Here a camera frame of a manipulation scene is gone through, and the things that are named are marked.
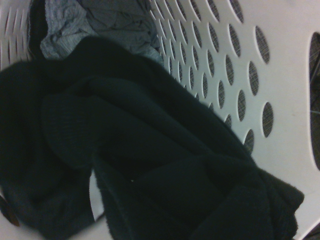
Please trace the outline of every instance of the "dark fabric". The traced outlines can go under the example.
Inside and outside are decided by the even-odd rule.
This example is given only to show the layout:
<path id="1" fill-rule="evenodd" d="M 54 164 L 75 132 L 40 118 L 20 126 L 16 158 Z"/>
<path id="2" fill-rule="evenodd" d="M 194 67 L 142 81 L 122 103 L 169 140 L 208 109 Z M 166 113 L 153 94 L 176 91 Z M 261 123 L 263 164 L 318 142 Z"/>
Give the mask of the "dark fabric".
<path id="1" fill-rule="evenodd" d="M 88 37 L 63 61 L 12 66 L 0 98 L 0 183 L 17 216 L 50 239 L 63 239 L 48 229 L 66 219 L 63 236 L 89 224 L 76 216 L 89 215 L 92 167 L 115 240 L 296 233 L 303 194 L 259 169 L 160 65 L 112 42 Z"/>
<path id="2" fill-rule="evenodd" d="M 40 49 L 41 41 L 48 33 L 46 21 L 45 0 L 32 0 L 29 10 L 28 47 L 35 59 L 45 59 Z"/>
<path id="3" fill-rule="evenodd" d="M 150 16 L 149 0 L 77 0 L 87 20 L 100 36 L 120 44 L 133 54 L 158 49 L 157 29 Z"/>

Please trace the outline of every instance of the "oval hole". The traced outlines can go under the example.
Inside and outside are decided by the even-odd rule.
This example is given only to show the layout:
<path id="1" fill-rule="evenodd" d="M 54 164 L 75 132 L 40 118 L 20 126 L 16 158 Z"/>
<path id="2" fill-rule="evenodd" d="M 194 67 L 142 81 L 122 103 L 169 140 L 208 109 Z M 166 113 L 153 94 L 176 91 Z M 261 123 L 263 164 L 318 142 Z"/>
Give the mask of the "oval hole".
<path id="1" fill-rule="evenodd" d="M 226 117 L 224 123 L 225 123 L 225 125 L 227 125 L 229 128 L 232 127 L 232 119 L 231 119 L 231 115 L 230 115 L 230 114 Z"/>
<path id="2" fill-rule="evenodd" d="M 246 97 L 244 91 L 240 90 L 238 96 L 238 116 L 240 122 L 245 118 L 246 115 Z"/>
<path id="3" fill-rule="evenodd" d="M 193 25 L 193 30 L 194 30 L 194 34 L 195 34 L 195 38 L 197 43 L 199 44 L 200 48 L 202 47 L 202 41 L 201 41 L 201 36 L 200 36 L 200 32 L 199 29 L 197 28 L 196 24 L 194 22 L 192 22 Z"/>
<path id="4" fill-rule="evenodd" d="M 186 55 L 185 47 L 182 43 L 181 43 L 181 53 L 182 53 L 183 63 L 186 64 L 187 55 Z"/>
<path id="5" fill-rule="evenodd" d="M 182 14 L 184 20 L 187 20 L 186 12 L 185 12 L 185 9 L 182 6 L 181 2 L 179 0 L 176 0 L 176 2 L 178 3 L 178 8 L 179 8 L 180 13 Z"/>
<path id="6" fill-rule="evenodd" d="M 173 59 L 176 59 L 176 51 L 175 51 L 174 43 L 171 41 L 171 39 L 170 39 L 170 44 L 171 44 Z"/>
<path id="7" fill-rule="evenodd" d="M 203 97 L 206 98 L 208 94 L 208 80 L 205 73 L 203 74 L 203 78 L 202 78 L 202 91 L 203 91 Z"/>
<path id="8" fill-rule="evenodd" d="M 179 21 L 179 23 L 180 23 L 183 39 L 184 39 L 185 43 L 188 44 L 188 37 L 187 37 L 186 29 L 185 29 L 184 25 L 180 21 Z"/>
<path id="9" fill-rule="evenodd" d="M 193 10 L 194 10 L 194 12 L 195 12 L 196 16 L 197 16 L 197 17 L 198 17 L 198 19 L 201 21 L 200 11 L 199 11 L 199 8 L 198 8 L 198 6 L 197 6 L 197 4 L 196 4 L 195 0 L 190 0 L 190 1 L 191 1 L 191 5 L 192 5 L 192 7 L 193 7 Z"/>
<path id="10" fill-rule="evenodd" d="M 177 41 L 177 36 L 176 36 L 176 33 L 175 33 L 175 28 L 172 25 L 171 21 L 169 21 L 169 25 L 170 25 L 170 30 L 171 30 L 172 36 L 174 38 L 174 41 L 176 42 Z"/>
<path id="11" fill-rule="evenodd" d="M 262 128 L 264 136 L 269 137 L 272 127 L 274 125 L 274 111 L 269 102 L 264 105 L 263 114 L 262 114 Z"/>
<path id="12" fill-rule="evenodd" d="M 230 32 L 230 38 L 231 38 L 231 42 L 233 45 L 233 49 L 234 49 L 236 55 L 238 57 L 240 57 L 240 55 L 241 55 L 240 41 L 239 41 L 238 35 L 236 33 L 236 30 L 234 29 L 234 27 L 231 24 L 229 24 L 229 32 Z"/>
<path id="13" fill-rule="evenodd" d="M 179 81 L 180 81 L 180 83 L 182 81 L 182 77 L 183 77 L 183 75 L 182 75 L 182 66 L 181 66 L 181 62 L 179 61 Z"/>
<path id="14" fill-rule="evenodd" d="M 267 64 L 270 61 L 270 51 L 269 51 L 269 46 L 267 43 L 267 39 L 262 32 L 261 28 L 256 26 L 255 27 L 255 38 L 256 38 L 256 43 L 259 48 L 260 55 L 263 59 L 263 61 Z"/>
<path id="15" fill-rule="evenodd" d="M 215 16 L 216 20 L 217 20 L 218 22 L 220 22 L 219 12 L 218 12 L 218 9 L 217 9 L 217 7 L 216 7 L 216 4 L 215 4 L 214 0 L 207 0 L 207 1 L 208 1 L 208 4 L 209 4 L 209 6 L 210 6 L 210 9 L 211 9 L 213 15 Z"/>
<path id="16" fill-rule="evenodd" d="M 249 81 L 252 94 L 255 96 L 259 90 L 259 77 L 257 68 L 252 61 L 249 63 Z"/>
<path id="17" fill-rule="evenodd" d="M 219 100 L 219 106 L 222 109 L 225 104 L 225 88 L 222 81 L 219 82 L 219 86 L 218 86 L 218 100 Z"/>
<path id="18" fill-rule="evenodd" d="M 150 15 L 151 15 L 151 17 L 153 18 L 153 20 L 155 21 L 155 20 L 156 20 L 156 17 L 155 17 L 155 14 L 154 14 L 154 12 L 153 12 L 152 10 L 150 10 Z"/>
<path id="19" fill-rule="evenodd" d="M 175 19 L 174 11 L 172 11 L 172 8 L 171 8 L 170 4 L 167 2 L 167 0 L 165 0 L 164 2 L 165 2 L 165 4 L 166 4 L 167 8 L 169 9 L 169 12 L 170 12 L 171 17 L 172 17 L 173 19 Z"/>
<path id="20" fill-rule="evenodd" d="M 246 137 L 245 137 L 243 145 L 246 148 L 246 150 L 250 154 L 252 154 L 252 152 L 254 150 L 254 146 L 255 146 L 255 134 L 254 134 L 254 131 L 252 129 L 250 129 L 248 131 L 248 133 L 246 134 Z"/>
<path id="21" fill-rule="evenodd" d="M 169 57 L 169 73 L 172 75 L 172 60 L 171 60 L 171 57 Z"/>
<path id="22" fill-rule="evenodd" d="M 241 9 L 241 6 L 240 6 L 240 3 L 238 2 L 238 0 L 230 0 L 230 3 L 232 6 L 232 9 L 233 9 L 235 15 L 238 17 L 239 21 L 241 23 L 244 23 L 244 15 L 242 13 L 242 9 Z"/>
<path id="23" fill-rule="evenodd" d="M 190 77 L 190 87 L 191 87 L 191 89 L 193 89 L 195 79 L 194 79 L 194 71 L 192 70 L 192 67 L 190 67 L 190 69 L 189 69 L 189 77 Z"/>
<path id="24" fill-rule="evenodd" d="M 208 64 L 209 64 L 211 77 L 213 77 L 215 75 L 215 64 L 214 64 L 214 59 L 209 50 L 207 51 L 207 56 L 208 56 Z"/>
<path id="25" fill-rule="evenodd" d="M 228 55 L 225 56 L 225 70 L 230 85 L 234 84 L 234 68 L 232 66 L 231 59 Z"/>
<path id="26" fill-rule="evenodd" d="M 164 26 L 164 24 L 162 23 L 162 21 L 160 21 L 160 25 L 161 25 L 161 29 L 162 29 L 162 31 L 163 31 L 164 37 L 167 38 L 167 33 L 166 33 L 166 30 L 165 30 L 165 26 Z"/>
<path id="27" fill-rule="evenodd" d="M 156 6 L 157 6 L 157 8 L 159 10 L 159 13 L 160 13 L 161 17 L 163 19 L 165 19 L 164 12 L 162 11 L 161 7 L 159 6 L 159 3 L 155 2 L 155 4 L 156 4 Z"/>
<path id="28" fill-rule="evenodd" d="M 214 46 L 216 52 L 219 52 L 218 37 L 217 37 L 216 31 L 215 31 L 214 27 L 211 25 L 211 23 L 209 23 L 209 31 L 210 31 L 210 36 L 211 36 L 213 46 Z"/>
<path id="29" fill-rule="evenodd" d="M 198 58 L 198 53 L 197 53 L 195 46 L 192 47 L 192 51 L 193 51 L 193 59 L 194 59 L 195 67 L 198 70 L 199 69 L 199 58 Z"/>

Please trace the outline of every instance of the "laundry basket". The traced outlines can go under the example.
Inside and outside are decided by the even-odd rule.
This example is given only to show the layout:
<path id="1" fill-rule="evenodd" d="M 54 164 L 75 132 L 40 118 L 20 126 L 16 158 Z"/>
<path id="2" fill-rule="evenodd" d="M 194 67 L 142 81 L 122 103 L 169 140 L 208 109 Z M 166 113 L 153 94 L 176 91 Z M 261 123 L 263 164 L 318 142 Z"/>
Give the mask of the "laundry basket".
<path id="1" fill-rule="evenodd" d="M 30 58 L 31 0 L 0 0 L 0 68 Z M 310 134 L 309 49 L 320 1 L 151 0 L 165 68 L 228 124 L 258 166 L 297 187 L 301 240 L 320 221 Z M 1 239 L 42 239 L 0 216 Z M 98 224 L 74 239 L 106 239 Z"/>

